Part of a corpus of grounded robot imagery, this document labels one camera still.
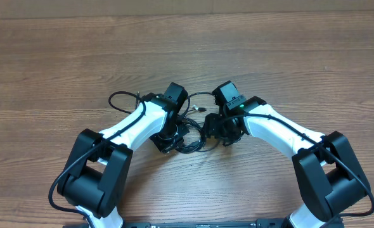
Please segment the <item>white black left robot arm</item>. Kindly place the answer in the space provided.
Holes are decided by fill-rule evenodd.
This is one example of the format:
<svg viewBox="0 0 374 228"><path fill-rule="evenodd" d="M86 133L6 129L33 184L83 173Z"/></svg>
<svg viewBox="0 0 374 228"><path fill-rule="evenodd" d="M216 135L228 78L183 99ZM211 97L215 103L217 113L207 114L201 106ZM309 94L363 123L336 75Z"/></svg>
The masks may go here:
<svg viewBox="0 0 374 228"><path fill-rule="evenodd" d="M48 193L50 205L78 213L86 227L122 227L117 211L133 153L148 139L167 153L183 140L178 113L185 92L148 94L117 125L100 132L83 130L75 140L62 173Z"/></svg>

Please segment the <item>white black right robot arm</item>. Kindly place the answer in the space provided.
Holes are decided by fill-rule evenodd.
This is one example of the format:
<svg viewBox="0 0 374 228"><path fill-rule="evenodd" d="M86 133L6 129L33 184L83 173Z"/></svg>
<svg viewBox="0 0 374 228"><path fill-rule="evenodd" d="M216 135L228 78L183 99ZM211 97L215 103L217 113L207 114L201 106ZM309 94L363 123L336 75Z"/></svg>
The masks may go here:
<svg viewBox="0 0 374 228"><path fill-rule="evenodd" d="M230 145L243 135L266 141L291 159L303 205L285 218L265 218L257 227L343 227L343 217L374 212L374 196L346 138L302 127L265 100L214 93L218 113L205 119L205 132Z"/></svg>

